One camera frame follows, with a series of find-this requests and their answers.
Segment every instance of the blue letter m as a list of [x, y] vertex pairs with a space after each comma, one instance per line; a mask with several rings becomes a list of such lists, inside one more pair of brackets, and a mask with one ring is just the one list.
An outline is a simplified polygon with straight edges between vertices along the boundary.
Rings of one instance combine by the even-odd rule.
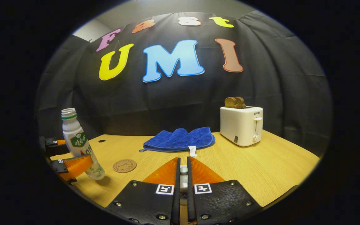
[[161, 45], [153, 45], [144, 49], [147, 54], [147, 74], [142, 78], [144, 82], [152, 82], [160, 79], [161, 74], [157, 72], [157, 64], [167, 77], [171, 77], [180, 60], [180, 68], [177, 74], [180, 76], [198, 75], [205, 71], [204, 67], [198, 63], [195, 52], [196, 40], [179, 41], [170, 54]]

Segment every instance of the bolt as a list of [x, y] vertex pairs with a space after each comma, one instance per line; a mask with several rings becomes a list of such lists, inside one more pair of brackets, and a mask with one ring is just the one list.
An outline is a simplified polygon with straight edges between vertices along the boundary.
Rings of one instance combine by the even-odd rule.
[[165, 215], [159, 215], [157, 218], [161, 219], [161, 220], [164, 220], [164, 219], [166, 219], [166, 216]]

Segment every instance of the blue microfiber cloth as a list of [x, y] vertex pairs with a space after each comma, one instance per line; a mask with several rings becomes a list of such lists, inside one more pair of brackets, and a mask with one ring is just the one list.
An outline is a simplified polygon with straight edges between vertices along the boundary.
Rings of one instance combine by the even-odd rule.
[[210, 133], [209, 127], [201, 127], [187, 133], [184, 128], [176, 129], [173, 133], [169, 131], [161, 131], [155, 137], [144, 143], [145, 150], [158, 152], [176, 152], [189, 150], [189, 146], [206, 148], [215, 143], [215, 137]]

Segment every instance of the wooden table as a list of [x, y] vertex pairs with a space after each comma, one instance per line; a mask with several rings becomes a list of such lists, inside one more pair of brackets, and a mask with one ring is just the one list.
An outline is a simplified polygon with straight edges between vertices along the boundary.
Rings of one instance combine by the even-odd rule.
[[[212, 133], [216, 142], [211, 147], [196, 151], [201, 161], [224, 180], [238, 180], [262, 207], [274, 201], [294, 185], [300, 184], [316, 166], [319, 158], [285, 139], [263, 131], [262, 140], [248, 147], [240, 147]], [[77, 177], [73, 186], [97, 204], [106, 207], [130, 180], [144, 180], [153, 171], [174, 157], [187, 165], [189, 151], [156, 152], [138, 150], [152, 136], [119, 136], [103, 134], [90, 140], [91, 147], [106, 177], [100, 181], [85, 173]], [[51, 157], [52, 160], [70, 158], [70, 153]], [[120, 159], [132, 159], [137, 167], [127, 173], [118, 173], [112, 166]], [[181, 206], [181, 224], [187, 224], [187, 208]]]

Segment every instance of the toaster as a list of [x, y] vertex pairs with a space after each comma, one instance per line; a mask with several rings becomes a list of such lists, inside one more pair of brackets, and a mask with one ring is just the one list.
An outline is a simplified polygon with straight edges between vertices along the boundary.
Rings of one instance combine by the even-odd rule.
[[258, 143], [262, 138], [263, 108], [220, 108], [220, 133], [240, 146]]

